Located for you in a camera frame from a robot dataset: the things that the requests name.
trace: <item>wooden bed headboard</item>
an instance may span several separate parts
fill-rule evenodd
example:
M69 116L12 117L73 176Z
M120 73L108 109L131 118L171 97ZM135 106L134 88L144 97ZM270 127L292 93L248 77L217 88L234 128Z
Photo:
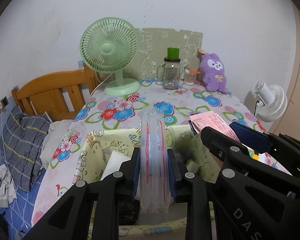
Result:
M84 69L62 71L38 77L20 90L13 89L12 95L18 106L30 115L44 114L46 111L53 121L74 119L85 101L81 84L87 84L89 92L95 89L98 81L95 72L84 65ZM62 88L66 88L74 111L70 112L63 97Z

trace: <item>purple plush toy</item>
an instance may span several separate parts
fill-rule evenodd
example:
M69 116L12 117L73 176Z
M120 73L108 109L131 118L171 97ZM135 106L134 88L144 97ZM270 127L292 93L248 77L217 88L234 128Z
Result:
M210 92L226 93L227 79L225 69L219 57L212 53L208 54L204 50L199 50L201 55L200 71L204 73L202 81L206 85L206 89Z

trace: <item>cotton swab container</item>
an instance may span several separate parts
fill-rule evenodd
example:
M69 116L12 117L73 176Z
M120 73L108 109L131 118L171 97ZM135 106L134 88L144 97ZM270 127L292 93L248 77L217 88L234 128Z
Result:
M141 213L167 213L170 206L169 169L163 112L142 108L140 151Z
M200 71L190 69L190 68L185 68L183 82L187 85L193 85L194 81L197 80L198 74L200 74Z

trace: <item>blue flower pattern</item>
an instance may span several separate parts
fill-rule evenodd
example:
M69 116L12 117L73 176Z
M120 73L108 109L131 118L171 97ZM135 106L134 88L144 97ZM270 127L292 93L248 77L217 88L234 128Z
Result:
M245 120L234 120L234 122L237 122L239 124L243 124L245 126L248 126L247 122Z
M151 78L151 79L147 79L146 80L147 83L152 83L154 81L157 81L157 79L156 78Z
M234 115L235 115L235 117L238 118L238 119L243 119L243 115L240 114L239 112L234 112Z
M114 108L114 104L109 104L109 106L107 106L107 109L112 109Z
M173 125L177 122L177 119L173 115L167 115L164 117L166 125Z
M123 111L117 111L113 115L113 118L122 122L124 120L127 120L128 117L133 117L133 116L134 116L133 108L130 108L130 109L124 109Z
M96 101L91 101L91 102L86 103L86 107L87 108L93 108L96 104L97 104Z
M201 93L198 93L198 92L193 93L193 96L194 96L195 98L203 98L203 95L202 95Z
M164 112L165 115L173 115L174 114L174 105L171 105L167 102L157 103L154 106L159 108Z
M61 161L64 161L64 160L68 159L69 156L70 156L70 150L69 151L60 152L57 155L57 159L61 162Z
M85 119L87 117L89 111L90 111L89 108L81 109L73 121L75 122L80 119Z
M207 96L206 98L203 98L203 100L208 102L210 106L222 106L221 100L213 96Z

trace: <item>plaid pillowcase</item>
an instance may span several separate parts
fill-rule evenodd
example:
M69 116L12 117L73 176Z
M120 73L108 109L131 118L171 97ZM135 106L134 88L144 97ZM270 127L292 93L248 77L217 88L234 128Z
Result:
M39 156L49 126L45 117L24 115L15 106L3 127L0 142L3 161L8 163L15 184L25 191L30 191L43 170Z

